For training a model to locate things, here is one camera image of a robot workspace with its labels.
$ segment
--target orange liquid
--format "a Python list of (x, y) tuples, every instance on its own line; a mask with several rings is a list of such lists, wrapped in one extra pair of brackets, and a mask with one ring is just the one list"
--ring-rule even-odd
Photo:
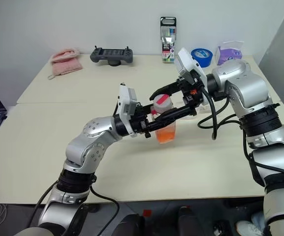
[(155, 134), (160, 144), (168, 143), (175, 138), (175, 124), (156, 130)]

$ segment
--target product package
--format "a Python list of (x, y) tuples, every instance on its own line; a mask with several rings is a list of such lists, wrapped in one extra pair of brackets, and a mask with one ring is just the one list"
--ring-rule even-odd
[(227, 60), (231, 59), (241, 59), (242, 53), (240, 51), (244, 42), (241, 41), (230, 41), (224, 42), (221, 46), (218, 46), (215, 60), (217, 65), (223, 64)]
[(161, 41), (163, 62), (174, 62), (176, 41), (176, 17), (161, 17)]

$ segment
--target pink towel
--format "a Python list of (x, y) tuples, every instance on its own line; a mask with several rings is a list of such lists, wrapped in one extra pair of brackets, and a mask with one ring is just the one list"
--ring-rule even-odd
[(82, 69), (77, 56), (80, 54), (75, 48), (64, 49), (54, 55), (50, 59), (53, 66), (53, 74), (48, 77), (49, 80), (57, 75), (64, 75)]

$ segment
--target black cable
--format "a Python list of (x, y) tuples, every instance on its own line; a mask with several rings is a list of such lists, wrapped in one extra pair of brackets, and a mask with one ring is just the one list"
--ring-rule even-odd
[(217, 120), (216, 120), (216, 110), (215, 110), (215, 106), (214, 103), (210, 97), (210, 95), (208, 94), (208, 92), (205, 90), (204, 87), (202, 87), (201, 89), (202, 93), (204, 94), (204, 96), (206, 97), (207, 101), (210, 104), (211, 107), (211, 112), (212, 112), (212, 119), (213, 119), (213, 133), (212, 133), (212, 139), (215, 140), (216, 136), (217, 136)]
[(116, 210), (116, 212), (114, 213), (114, 215), (112, 216), (112, 218), (107, 222), (107, 224), (106, 224), (106, 225), (101, 229), (101, 231), (97, 234), (97, 236), (100, 236), (100, 235), (102, 234), (102, 232), (109, 226), (109, 224), (115, 219), (115, 217), (117, 216), (117, 214), (118, 214), (118, 212), (119, 212), (120, 206), (119, 206), (119, 203), (118, 203), (116, 200), (114, 200), (114, 199), (112, 199), (112, 198), (105, 197), (105, 196), (103, 196), (103, 195), (100, 195), (100, 194), (96, 193), (96, 192), (94, 191), (92, 185), (91, 185), (89, 188), (90, 188), (91, 192), (92, 192), (95, 196), (97, 196), (97, 197), (99, 197), (99, 198), (102, 198), (102, 199), (106, 199), (106, 200), (108, 200), (108, 201), (111, 201), (111, 202), (113, 202), (113, 203), (116, 205), (116, 207), (117, 207), (117, 210)]
[(246, 142), (246, 132), (243, 131), (243, 146), (244, 146), (244, 154), (247, 158), (247, 160), (249, 162), (253, 162), (256, 166), (258, 167), (262, 167), (264, 169), (268, 169), (268, 170), (271, 170), (271, 171), (276, 171), (276, 172), (281, 172), (281, 173), (284, 173), (284, 169), (281, 169), (281, 168), (277, 168), (277, 167), (273, 167), (273, 166), (267, 166), (267, 165), (264, 165), (264, 164), (261, 164), (261, 163), (258, 163), (258, 162), (255, 162), (253, 159), (252, 159), (252, 156), (248, 154), (248, 151), (247, 151), (247, 142)]
[[(224, 106), (222, 106), (222, 107), (216, 112), (216, 114), (218, 115), (218, 114), (221, 113), (223, 110), (225, 110), (225, 108), (228, 106), (228, 104), (229, 104), (229, 96), (226, 97), (226, 102), (225, 102)], [(206, 118), (200, 120), (200, 121), (198, 122), (198, 127), (201, 128), (201, 129), (211, 129), (211, 128), (213, 128), (213, 126), (202, 126), (202, 125), (201, 125), (202, 123), (208, 121), (208, 120), (211, 119), (211, 118), (212, 118), (212, 115), (209, 115), (208, 117), (206, 117)]]
[(240, 125), (240, 122), (237, 121), (237, 120), (226, 120), (224, 122), (220, 122), (218, 125), (217, 125), (217, 128), (220, 128), (221, 125), (224, 125), (224, 124), (229, 124), (229, 123), (236, 123), (236, 124), (239, 124)]
[[(220, 123), (218, 123), (217, 128), (219, 128), (221, 125), (225, 124), (225, 122), (226, 122), (228, 119), (233, 118), (233, 117), (235, 117), (235, 116), (236, 116), (236, 114), (232, 114), (232, 115), (230, 115), (230, 116), (228, 116), (228, 117), (225, 117), (224, 119), (221, 120)], [(240, 125), (240, 122), (237, 121), (237, 120), (229, 120), (229, 121), (230, 121), (229, 123), (237, 123), (237, 124)]]
[(42, 201), (43, 201), (44, 198), (47, 196), (47, 194), (52, 190), (53, 186), (54, 186), (55, 184), (57, 184), (57, 183), (58, 183), (58, 181), (54, 182), (54, 183), (44, 192), (44, 194), (40, 197), (40, 199), (38, 200), (37, 204), (35, 205), (34, 210), (33, 210), (32, 214), (31, 214), (31, 216), (30, 216), (30, 218), (29, 218), (29, 220), (28, 220), (28, 223), (27, 223), (27, 225), (26, 225), (26, 228), (29, 228), (29, 227), (30, 227), (30, 225), (31, 225), (31, 223), (32, 223), (32, 221), (33, 221), (33, 218), (34, 218), (34, 216), (35, 216), (35, 214), (36, 214), (36, 212), (37, 212), (37, 209), (40, 207)]
[(61, 236), (67, 236), (67, 235), (68, 235), (68, 230), (65, 230)]
[(115, 117), (117, 110), (118, 110), (118, 102), (116, 103), (116, 107), (114, 109), (113, 117)]

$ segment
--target game controller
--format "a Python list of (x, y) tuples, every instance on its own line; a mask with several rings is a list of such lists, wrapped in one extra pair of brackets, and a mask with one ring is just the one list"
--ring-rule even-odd
[(94, 51), (89, 56), (92, 62), (99, 62), (100, 60), (107, 60), (111, 66), (121, 65), (121, 60), (127, 63), (133, 61), (133, 51), (127, 48), (125, 49), (103, 49), (95, 46)]

